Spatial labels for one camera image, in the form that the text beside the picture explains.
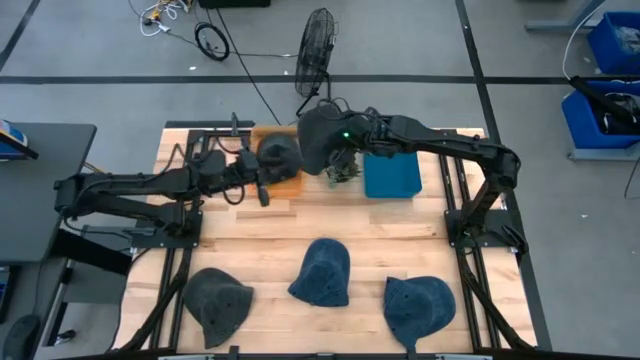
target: gray floor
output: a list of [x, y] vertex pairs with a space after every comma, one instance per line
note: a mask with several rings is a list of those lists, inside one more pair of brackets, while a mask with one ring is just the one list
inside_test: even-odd
[[[151, 0], [132, 0], [137, 9]], [[568, 36], [530, 34], [526, 20], [562, 18], [582, 0], [465, 0], [486, 76], [560, 76]], [[0, 47], [28, 6], [0, 0]], [[240, 51], [296, 53], [306, 18], [326, 6], [340, 22], [334, 74], [473, 74], [452, 0], [273, 0], [267, 9], [223, 10]], [[607, 9], [640, 10], [633, 0]], [[214, 22], [219, 24], [212, 13]], [[191, 39], [193, 15], [170, 22]], [[248, 58], [256, 75], [293, 74], [291, 59]], [[576, 38], [569, 73], [593, 75], [585, 37]], [[43, 0], [0, 76], [243, 75], [237, 59], [215, 63], [168, 36], [144, 38], [125, 0]], [[292, 84], [260, 84], [283, 122], [300, 103]], [[502, 140], [523, 160], [516, 190], [553, 347], [640, 356], [640, 203], [624, 200], [630, 163], [573, 163], [560, 109], [564, 85], [492, 85]], [[434, 127], [483, 127], [475, 85], [336, 83], [354, 108], [404, 113]], [[167, 120], [242, 119], [271, 124], [250, 84], [0, 85], [0, 118], [98, 126], [89, 160], [112, 172], [149, 171]], [[640, 194], [640, 184], [632, 187]], [[94, 223], [111, 224], [100, 217]], [[80, 335], [41, 349], [50, 359], [104, 351], [117, 307], [70, 309], [63, 328]], [[91, 325], [87, 318], [91, 314]]]

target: dark gray hat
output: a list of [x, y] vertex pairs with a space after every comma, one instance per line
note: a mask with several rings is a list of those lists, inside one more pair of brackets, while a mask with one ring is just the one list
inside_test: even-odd
[[317, 306], [349, 305], [349, 252], [333, 239], [311, 243], [302, 261], [300, 275], [289, 286], [289, 294]]
[[441, 330], [455, 314], [456, 302], [444, 281], [431, 276], [387, 278], [384, 318], [408, 352], [415, 352], [419, 338]]
[[204, 347], [209, 349], [227, 341], [247, 318], [253, 288], [222, 270], [207, 268], [189, 279], [183, 298], [187, 310], [202, 325]]

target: orange tray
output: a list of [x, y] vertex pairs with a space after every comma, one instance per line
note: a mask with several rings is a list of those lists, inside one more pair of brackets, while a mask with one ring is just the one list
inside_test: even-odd
[[[251, 130], [251, 151], [256, 152], [258, 144], [269, 134], [285, 133], [298, 138], [296, 126], [256, 126]], [[293, 198], [298, 197], [302, 193], [303, 175], [302, 171], [298, 171], [298, 175], [293, 179], [283, 181], [278, 184], [268, 185], [270, 198]]]

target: wooden table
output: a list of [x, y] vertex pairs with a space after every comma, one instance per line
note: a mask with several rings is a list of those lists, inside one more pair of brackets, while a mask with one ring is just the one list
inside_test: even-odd
[[[481, 129], [458, 131], [482, 135]], [[156, 171], [166, 165], [174, 143], [185, 146], [187, 134], [188, 129], [164, 130]], [[237, 140], [225, 142], [231, 147]], [[301, 196], [272, 197], [266, 208], [260, 207], [251, 192], [238, 206], [228, 205], [221, 195], [206, 199], [202, 238], [193, 253], [190, 274], [216, 267], [255, 289], [247, 320], [226, 343], [208, 351], [226, 353], [229, 346], [238, 345], [241, 353], [403, 353], [406, 350], [393, 338], [383, 317], [385, 280], [387, 276], [430, 275], [449, 284], [457, 313], [446, 328], [420, 339], [418, 352], [470, 352], [460, 275], [443, 218], [446, 200], [438, 157], [419, 153], [418, 159], [422, 192], [413, 199], [368, 199], [361, 178], [329, 188], [326, 176], [307, 174], [302, 175]], [[452, 160], [450, 168], [454, 169]], [[465, 170], [473, 196], [483, 175], [472, 162], [465, 162]], [[452, 176], [457, 185], [455, 171]], [[458, 186], [454, 189], [456, 202], [461, 204]], [[154, 197], [149, 201], [165, 200]], [[307, 247], [319, 237], [337, 239], [349, 249], [348, 307], [315, 307], [287, 293]], [[149, 251], [132, 269], [115, 347], [131, 338], [155, 305], [165, 251]], [[518, 334], [535, 344], [515, 256], [506, 248], [484, 248], [482, 252], [493, 301]], [[476, 308], [483, 344], [488, 346], [487, 326], [477, 301]], [[165, 314], [161, 345], [168, 343], [172, 312], [173, 304]], [[185, 310], [178, 351], [203, 352], [203, 343], [200, 325]]]

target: blue bin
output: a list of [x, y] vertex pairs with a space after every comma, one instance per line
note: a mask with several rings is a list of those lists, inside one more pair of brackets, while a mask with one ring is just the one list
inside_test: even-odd
[[[640, 95], [640, 83], [590, 81], [589, 85], [603, 94], [620, 92]], [[605, 135], [600, 132], [589, 100], [579, 91], [574, 91], [562, 102], [562, 111], [578, 149], [626, 149], [640, 141], [640, 135]]]
[[607, 12], [589, 34], [589, 44], [605, 74], [640, 74], [640, 54], [624, 51], [616, 36], [615, 27], [640, 29], [640, 13]]
[[422, 191], [418, 155], [364, 156], [364, 193], [370, 198], [411, 198]]

